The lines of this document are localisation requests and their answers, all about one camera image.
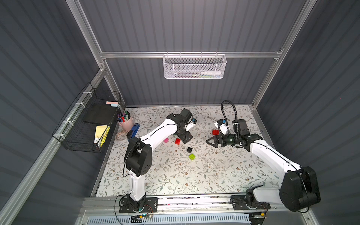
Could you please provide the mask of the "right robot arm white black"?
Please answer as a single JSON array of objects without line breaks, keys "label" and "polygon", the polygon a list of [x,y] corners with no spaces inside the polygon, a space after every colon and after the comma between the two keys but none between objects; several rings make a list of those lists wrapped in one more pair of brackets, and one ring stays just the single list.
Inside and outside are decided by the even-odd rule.
[{"label": "right robot arm white black", "polygon": [[279,178],[279,185],[276,187],[258,185],[247,189],[242,199],[247,207],[255,209],[264,203],[275,203],[284,205],[292,212],[300,212],[320,203],[320,189],[314,169],[291,161],[272,148],[260,135],[250,133],[245,120],[235,120],[232,125],[233,133],[230,132],[227,120],[215,122],[219,134],[206,140],[206,143],[215,148],[232,146],[246,149],[262,159]]}]

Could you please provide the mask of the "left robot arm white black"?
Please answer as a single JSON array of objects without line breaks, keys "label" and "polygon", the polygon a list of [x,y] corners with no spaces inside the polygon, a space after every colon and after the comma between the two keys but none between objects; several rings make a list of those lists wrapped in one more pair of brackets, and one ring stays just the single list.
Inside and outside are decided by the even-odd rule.
[{"label": "left robot arm white black", "polygon": [[129,171],[130,191],[129,198],[141,202],[145,196],[145,175],[152,166],[153,151],[169,136],[176,135],[183,143],[188,143],[193,136],[189,130],[197,123],[188,109],[180,113],[170,114],[149,134],[129,140],[124,157],[125,168]]}]

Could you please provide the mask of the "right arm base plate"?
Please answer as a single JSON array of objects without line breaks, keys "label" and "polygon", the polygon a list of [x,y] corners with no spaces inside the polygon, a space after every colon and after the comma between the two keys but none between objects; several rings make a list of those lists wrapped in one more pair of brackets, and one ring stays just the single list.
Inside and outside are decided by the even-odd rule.
[{"label": "right arm base plate", "polygon": [[230,203],[234,210],[269,210],[271,205],[268,202],[258,202],[252,196],[232,195]]}]

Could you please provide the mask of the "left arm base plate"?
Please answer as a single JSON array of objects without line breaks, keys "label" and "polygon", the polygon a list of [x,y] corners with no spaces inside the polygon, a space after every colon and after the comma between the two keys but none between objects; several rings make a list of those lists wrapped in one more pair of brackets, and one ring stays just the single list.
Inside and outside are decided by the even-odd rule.
[{"label": "left arm base plate", "polygon": [[145,196],[137,202],[126,195],[119,200],[119,207],[119,213],[154,213],[158,210],[158,198]]}]

